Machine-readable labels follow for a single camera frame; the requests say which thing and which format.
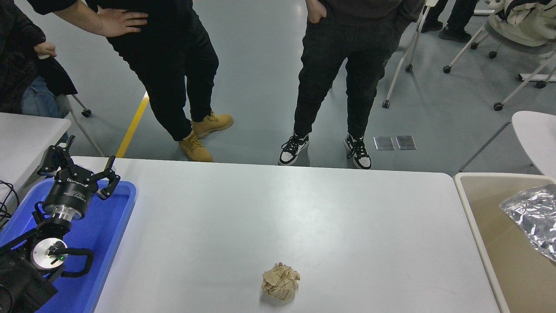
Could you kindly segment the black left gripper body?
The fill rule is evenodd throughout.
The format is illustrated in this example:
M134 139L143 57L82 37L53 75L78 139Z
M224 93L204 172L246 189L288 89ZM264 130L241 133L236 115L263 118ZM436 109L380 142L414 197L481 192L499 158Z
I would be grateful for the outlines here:
M55 207L65 206L86 214L98 184L91 179L93 172L77 166L76 174L70 168L60 169L55 177L52 188L43 203L44 212L51 214Z

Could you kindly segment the person's hand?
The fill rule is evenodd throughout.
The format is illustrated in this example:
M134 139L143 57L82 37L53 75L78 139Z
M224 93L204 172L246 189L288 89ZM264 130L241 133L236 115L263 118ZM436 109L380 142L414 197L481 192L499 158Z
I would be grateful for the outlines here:
M43 42L33 47L40 60L56 57L56 46L51 42Z

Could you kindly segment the person's right hand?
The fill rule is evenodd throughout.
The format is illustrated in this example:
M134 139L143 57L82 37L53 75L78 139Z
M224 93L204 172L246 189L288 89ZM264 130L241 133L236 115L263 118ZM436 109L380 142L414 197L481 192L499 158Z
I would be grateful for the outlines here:
M319 0L306 0L305 2L310 23L318 23L327 16L327 10Z
M103 37L119 37L128 33L139 33L141 27L147 25L149 17L145 12L124 9L103 8L98 6L97 15L100 27L96 34Z

